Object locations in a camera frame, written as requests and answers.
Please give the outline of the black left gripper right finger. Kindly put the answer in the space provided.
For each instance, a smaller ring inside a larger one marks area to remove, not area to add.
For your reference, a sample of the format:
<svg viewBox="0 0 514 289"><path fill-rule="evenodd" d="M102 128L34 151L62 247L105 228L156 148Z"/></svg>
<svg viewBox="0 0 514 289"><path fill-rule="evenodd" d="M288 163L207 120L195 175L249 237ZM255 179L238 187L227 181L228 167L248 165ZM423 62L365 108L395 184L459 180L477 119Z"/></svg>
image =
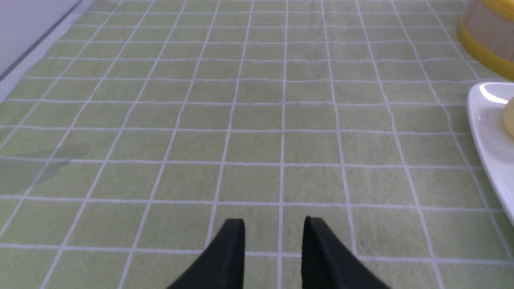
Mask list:
<svg viewBox="0 0 514 289"><path fill-rule="evenodd" d="M387 289L334 234L323 218L307 216L302 236L303 289Z"/></svg>

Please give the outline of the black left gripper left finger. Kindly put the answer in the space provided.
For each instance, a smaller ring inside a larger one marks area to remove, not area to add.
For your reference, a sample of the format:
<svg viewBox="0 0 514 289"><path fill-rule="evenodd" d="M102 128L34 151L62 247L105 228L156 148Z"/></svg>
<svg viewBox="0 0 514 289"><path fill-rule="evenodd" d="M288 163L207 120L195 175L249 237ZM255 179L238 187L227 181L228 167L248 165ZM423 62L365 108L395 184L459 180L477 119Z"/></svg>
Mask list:
<svg viewBox="0 0 514 289"><path fill-rule="evenodd" d="M242 289L245 267L245 224L228 218L207 249L169 289Z"/></svg>

